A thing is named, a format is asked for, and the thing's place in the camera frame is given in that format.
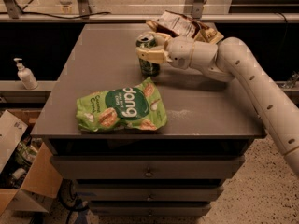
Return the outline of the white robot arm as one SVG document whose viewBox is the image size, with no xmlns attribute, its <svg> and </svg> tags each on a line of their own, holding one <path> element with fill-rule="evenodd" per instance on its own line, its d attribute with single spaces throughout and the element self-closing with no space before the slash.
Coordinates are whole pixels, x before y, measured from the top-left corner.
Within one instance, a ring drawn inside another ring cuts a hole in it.
<svg viewBox="0 0 299 224">
<path fill-rule="evenodd" d="M 299 109 L 259 65 L 249 47 L 236 37 L 218 44 L 196 41 L 185 36 L 155 33 L 157 45 L 137 47 L 137 56 L 157 64 L 201 72 L 222 82 L 237 79 L 249 96 L 280 154 L 299 176 Z"/>
</svg>

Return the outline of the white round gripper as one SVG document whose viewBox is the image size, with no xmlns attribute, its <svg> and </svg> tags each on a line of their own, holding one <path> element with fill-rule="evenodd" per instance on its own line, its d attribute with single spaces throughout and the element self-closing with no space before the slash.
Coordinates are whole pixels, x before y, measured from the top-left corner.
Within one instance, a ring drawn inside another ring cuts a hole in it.
<svg viewBox="0 0 299 224">
<path fill-rule="evenodd" d="M 183 70 L 189 67 L 194 43 L 191 38 L 184 36 L 172 38 L 169 34 L 157 32 L 150 32 L 150 34 L 155 40 L 152 48 L 135 49 L 141 60 L 157 64 L 169 63 Z"/>
</svg>

